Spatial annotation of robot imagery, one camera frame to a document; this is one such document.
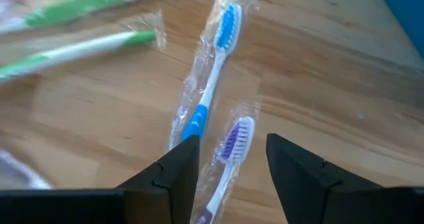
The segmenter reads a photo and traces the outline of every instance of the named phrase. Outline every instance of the purple bristles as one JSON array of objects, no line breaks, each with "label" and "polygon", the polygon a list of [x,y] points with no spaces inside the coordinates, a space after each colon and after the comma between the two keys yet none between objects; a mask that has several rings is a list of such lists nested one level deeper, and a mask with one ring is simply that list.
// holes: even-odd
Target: purple bristles
[{"label": "purple bristles", "polygon": [[237,136],[239,135],[239,129],[240,125],[237,123],[237,125],[235,125],[229,133],[227,139],[225,140],[225,143],[223,144],[223,147],[221,148],[220,156],[224,160],[230,158],[231,152],[233,151],[234,145],[237,141]]}]

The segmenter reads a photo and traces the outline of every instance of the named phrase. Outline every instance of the wood grain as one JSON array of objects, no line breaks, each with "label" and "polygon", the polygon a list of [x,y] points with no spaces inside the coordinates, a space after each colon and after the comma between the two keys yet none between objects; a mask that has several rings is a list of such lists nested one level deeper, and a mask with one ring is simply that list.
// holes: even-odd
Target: wood grain
[{"label": "wood grain", "polygon": [[[136,3],[120,12],[162,9],[164,51],[122,50],[2,88],[1,145],[58,188],[112,187],[145,168],[166,152],[212,4]],[[266,162],[268,133],[379,184],[423,185],[423,61],[384,1],[258,4],[215,114],[225,119],[239,97],[263,97],[222,223],[286,223]]]}]

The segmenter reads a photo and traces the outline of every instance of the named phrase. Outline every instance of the green toothbrush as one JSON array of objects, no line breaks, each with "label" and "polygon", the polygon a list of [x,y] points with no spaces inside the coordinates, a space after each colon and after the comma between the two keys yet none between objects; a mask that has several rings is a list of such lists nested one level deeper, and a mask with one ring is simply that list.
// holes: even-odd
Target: green toothbrush
[{"label": "green toothbrush", "polygon": [[0,24],[0,34],[32,28],[49,27],[72,21],[88,13],[122,5],[135,0],[64,0],[39,9],[23,18]]},{"label": "green toothbrush", "polygon": [[122,32],[59,49],[33,54],[19,62],[0,68],[0,81],[24,76],[64,62],[86,58],[118,48],[144,44],[155,39],[151,30]]}]

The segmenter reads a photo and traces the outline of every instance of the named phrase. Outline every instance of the table surface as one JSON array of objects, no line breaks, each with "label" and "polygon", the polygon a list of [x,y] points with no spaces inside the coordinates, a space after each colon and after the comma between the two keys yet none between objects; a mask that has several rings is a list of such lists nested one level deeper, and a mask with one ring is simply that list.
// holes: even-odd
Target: table surface
[{"label": "table surface", "polygon": [[[167,151],[212,3],[141,1],[132,9],[162,9],[163,51],[122,50],[2,87],[1,145],[58,188],[113,187],[145,168]],[[223,223],[286,223],[266,161],[268,133],[384,186],[424,184],[423,62],[384,1],[258,4],[215,110],[224,119],[243,95],[263,98]]]}]

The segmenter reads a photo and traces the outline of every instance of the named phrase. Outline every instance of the toothbrush head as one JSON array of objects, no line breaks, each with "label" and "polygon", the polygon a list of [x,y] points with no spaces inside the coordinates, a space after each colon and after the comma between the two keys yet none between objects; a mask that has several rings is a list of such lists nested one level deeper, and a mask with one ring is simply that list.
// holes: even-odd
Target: toothbrush head
[{"label": "toothbrush head", "polygon": [[255,121],[252,117],[240,118],[231,129],[223,147],[220,157],[225,162],[243,162],[249,152],[254,134]]},{"label": "toothbrush head", "polygon": [[215,50],[217,52],[225,52],[226,55],[229,55],[234,51],[239,39],[241,23],[242,9],[240,5],[236,3],[229,4],[215,35]]}]

